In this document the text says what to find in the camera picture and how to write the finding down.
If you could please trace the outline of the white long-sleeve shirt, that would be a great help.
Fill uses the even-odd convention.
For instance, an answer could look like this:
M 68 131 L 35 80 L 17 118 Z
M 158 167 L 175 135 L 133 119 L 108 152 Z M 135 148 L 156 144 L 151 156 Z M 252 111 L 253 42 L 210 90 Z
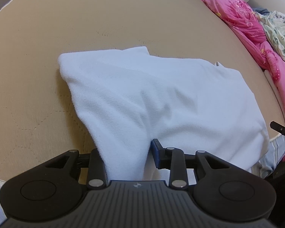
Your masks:
M 58 63 L 109 180 L 168 180 L 149 154 L 153 139 L 244 170 L 268 151 L 265 120 L 237 70 L 151 56 L 144 46 L 66 53 Z

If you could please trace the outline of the beige mattress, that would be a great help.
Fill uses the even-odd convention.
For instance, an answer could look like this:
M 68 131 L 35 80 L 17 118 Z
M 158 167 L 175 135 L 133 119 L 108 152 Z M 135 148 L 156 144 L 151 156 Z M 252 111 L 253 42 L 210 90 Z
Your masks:
M 13 0 L 0 11 L 0 180 L 95 146 L 59 73 L 60 54 L 136 46 L 240 71 L 266 123 L 285 125 L 261 68 L 201 0 Z

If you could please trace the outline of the floral white blanket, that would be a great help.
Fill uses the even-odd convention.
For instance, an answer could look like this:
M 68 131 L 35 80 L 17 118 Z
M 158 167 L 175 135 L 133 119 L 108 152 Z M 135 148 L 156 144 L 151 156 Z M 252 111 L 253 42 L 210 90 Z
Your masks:
M 267 40 L 285 61 L 285 14 L 271 11 L 267 15 L 254 12 L 265 31 Z

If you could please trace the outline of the pink quilt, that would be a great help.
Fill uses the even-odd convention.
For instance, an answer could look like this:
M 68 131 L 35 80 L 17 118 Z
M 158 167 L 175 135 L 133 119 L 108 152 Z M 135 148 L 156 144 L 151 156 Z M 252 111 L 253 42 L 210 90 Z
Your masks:
M 202 0 L 240 39 L 278 90 L 285 114 L 285 62 L 271 47 L 256 12 L 244 0 Z

